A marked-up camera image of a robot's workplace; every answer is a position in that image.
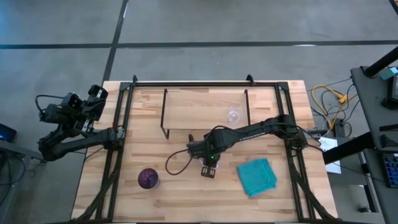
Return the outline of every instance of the concrete floor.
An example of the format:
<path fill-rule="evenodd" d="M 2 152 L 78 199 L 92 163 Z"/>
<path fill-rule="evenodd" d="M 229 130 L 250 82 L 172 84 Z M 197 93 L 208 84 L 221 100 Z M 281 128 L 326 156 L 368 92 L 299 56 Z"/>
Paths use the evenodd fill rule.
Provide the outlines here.
<path fill-rule="evenodd" d="M 111 43 L 121 4 L 1 1 L 0 44 Z M 397 22 L 387 0 L 130 0 L 120 42 L 394 40 Z M 348 78 L 351 68 L 369 65 L 393 47 L 118 49 L 110 80 L 133 74 L 139 80 L 242 80 L 251 74 L 256 80 L 305 80 L 309 89 Z M 0 50 L 0 123 L 18 131 L 16 144 L 36 150 L 37 140 L 54 129 L 39 122 L 35 95 L 74 91 L 86 97 L 92 84 L 101 84 L 108 55 L 109 49 Z M 351 84 L 333 88 L 345 92 Z M 325 99 L 336 104 L 330 95 Z M 322 126 L 321 117 L 315 121 Z M 360 105 L 350 123 L 352 136 L 368 130 Z M 39 167 L 33 179 L 26 175 L 13 223 L 68 220 L 82 163 L 81 154 L 68 154 Z M 346 187 L 331 184 L 340 218 L 382 222 L 380 214 L 356 212 L 363 203 L 360 188 L 351 187 L 361 196 L 349 198 Z"/>

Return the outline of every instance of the wooden tabletop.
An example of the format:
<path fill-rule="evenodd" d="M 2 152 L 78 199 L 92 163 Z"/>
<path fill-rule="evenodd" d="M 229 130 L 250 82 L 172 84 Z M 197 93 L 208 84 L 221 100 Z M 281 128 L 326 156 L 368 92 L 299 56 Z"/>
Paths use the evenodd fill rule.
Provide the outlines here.
<path fill-rule="evenodd" d="M 305 129 L 313 128 L 312 112 L 304 82 L 288 82 L 297 124 Z M 103 115 L 95 124 L 96 129 L 112 125 L 119 84 L 120 82 L 104 83 L 103 86 L 109 91 L 109 96 Z M 197 93 L 242 94 L 248 89 L 252 123 L 278 115 L 275 92 L 271 87 L 168 87 L 167 89 L 168 92 L 181 93 L 185 96 L 194 96 Z M 114 211 L 115 222 L 297 221 L 284 143 L 275 136 L 266 135 L 239 142 L 222 153 L 214 179 L 200 175 L 201 164 L 198 160 L 192 160 L 180 175 L 172 176 L 166 173 L 166 159 L 171 153 L 186 148 L 188 134 L 193 134 L 195 140 L 200 140 L 208 130 L 171 130 L 170 139 L 167 140 L 160 128 L 163 95 L 164 88 L 134 88 Z M 200 107 L 205 102 L 201 98 L 192 98 L 189 103 Z M 225 123 L 224 114 L 220 119 L 222 120 L 214 121 L 212 126 Z M 90 148 L 88 154 L 99 148 L 99 146 Z M 307 148 L 303 151 L 303 155 L 312 192 L 328 212 L 337 217 L 321 152 Z M 106 151 L 102 150 L 84 163 L 72 218 L 81 215 L 98 193 L 105 158 Z M 277 187 L 249 198 L 243 191 L 236 166 L 257 158 L 268 158 L 277 176 Z M 177 154 L 171 158 L 169 169 L 176 172 L 188 160 L 187 153 Z M 145 190 L 138 185 L 137 176 L 145 168 L 153 168 L 159 173 L 160 184 L 155 189 Z M 307 214 L 303 192 L 300 191 L 300 195 L 304 213 Z M 109 197 L 106 198 L 104 216 L 108 211 L 108 200 Z"/>

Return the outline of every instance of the purple sphere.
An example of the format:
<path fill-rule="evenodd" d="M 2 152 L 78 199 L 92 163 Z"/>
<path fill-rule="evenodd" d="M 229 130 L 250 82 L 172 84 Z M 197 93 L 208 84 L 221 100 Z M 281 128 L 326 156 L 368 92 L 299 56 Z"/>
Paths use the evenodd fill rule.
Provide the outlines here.
<path fill-rule="evenodd" d="M 151 189 L 156 186 L 159 181 L 159 176 L 156 170 L 147 168 L 141 171 L 138 175 L 138 184 L 143 189 Z"/>

